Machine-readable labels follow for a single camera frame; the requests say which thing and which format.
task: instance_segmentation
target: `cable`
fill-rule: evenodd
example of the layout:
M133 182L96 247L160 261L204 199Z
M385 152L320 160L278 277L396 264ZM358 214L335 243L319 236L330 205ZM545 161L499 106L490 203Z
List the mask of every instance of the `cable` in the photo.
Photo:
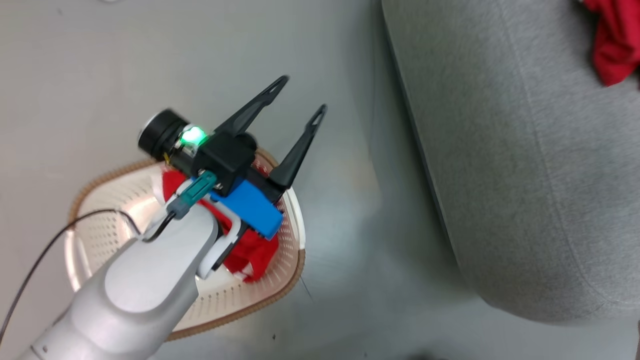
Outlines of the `cable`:
M143 243L150 243L150 242L153 242L155 239L157 239L157 237L160 236L160 234L162 234L162 232L164 231L165 227L167 225L169 225L169 223L171 222L171 220L173 220L173 218L175 218L175 213L174 212L170 212L169 214L167 214L166 218L164 218L164 220L162 221L162 224L160 224L160 226L154 232L154 234L148 239L142 239L142 242Z
M20 297L22 296L22 293L24 292L24 289L27 287L27 284L29 283L29 280L31 280L31 276L33 276L33 273L36 271L36 268L38 268L38 265L40 264L40 262L42 261L44 256L47 254L47 252L51 249L51 247L56 242L56 240L65 231L67 231L67 230L71 229L72 227L74 227L78 222L80 222L80 221L82 221L82 220L84 220L84 219L86 219L88 217L92 217L94 215L98 215L98 214L102 214L102 213L118 213L118 214L122 215L123 217L125 217L127 219L127 222L129 223L129 227L131 227L136 232L136 235L140 235L140 230L136 226L136 223L133 221L131 216L129 214L127 214L126 212L124 212L122 210L118 210L118 209L99 209L99 210L91 211L90 213L86 213L83 216L78 217L74 221L72 221L69 224L67 224L62 230L60 230L56 234L56 236L53 237L53 239L51 239L51 241L49 241L47 246L40 253L40 256L38 256L38 259L36 260L36 262L31 267L31 270L27 274L27 277L24 278L24 281L22 282L22 285L20 286L20 289L18 290L18 293L15 295L15 298L13 299L13 302L11 303L11 307L9 307L9 311L7 311L6 318L4 318L4 322L2 324L2 329L0 329L0 345L2 345L2 340L4 338L4 334L6 332L6 328L7 328L7 326L9 326L9 320L11 320L11 316L13 315L13 311L15 310L15 307L18 305L18 301L20 300Z

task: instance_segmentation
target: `teal connector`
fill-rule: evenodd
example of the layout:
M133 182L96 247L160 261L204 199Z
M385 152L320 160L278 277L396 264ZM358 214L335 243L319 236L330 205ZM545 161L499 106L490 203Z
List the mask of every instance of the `teal connector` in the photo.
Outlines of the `teal connector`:
M202 172L175 200L167 204L167 213L174 213L176 220L182 219L192 206L213 190L217 181L216 174L211 171Z

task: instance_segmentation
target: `laundry basket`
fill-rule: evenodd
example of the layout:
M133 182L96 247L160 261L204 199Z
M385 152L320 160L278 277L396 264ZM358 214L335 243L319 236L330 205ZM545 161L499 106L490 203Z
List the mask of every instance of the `laundry basket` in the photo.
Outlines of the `laundry basket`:
M277 162L258 149L254 167L271 171ZM69 220L100 208L121 209L144 230L161 205L161 176L166 165L152 160L134 163L97 178L74 202ZM284 219L278 231L278 251L259 281L244 283L221 266L206 280L196 278L199 296L168 340L198 334L237 320L276 302L298 282L305 264L305 227L293 189L277 204ZM65 239L65 262L71 286L77 291L132 237L122 217L95 215L78 223Z

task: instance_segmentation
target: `blue bracket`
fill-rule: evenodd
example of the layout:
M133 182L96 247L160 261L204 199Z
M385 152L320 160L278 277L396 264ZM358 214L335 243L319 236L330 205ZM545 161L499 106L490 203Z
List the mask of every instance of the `blue bracket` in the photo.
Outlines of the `blue bracket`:
M247 180L243 180L227 197L215 192L209 194L213 201L224 204L267 240L271 240L282 225L282 213Z

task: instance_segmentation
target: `gray sofa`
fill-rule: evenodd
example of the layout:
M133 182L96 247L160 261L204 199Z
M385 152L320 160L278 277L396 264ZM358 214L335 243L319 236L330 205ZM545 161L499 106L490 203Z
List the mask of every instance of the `gray sofa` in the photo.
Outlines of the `gray sofa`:
M539 322L640 309L640 92L591 67L572 0L383 0L468 283Z

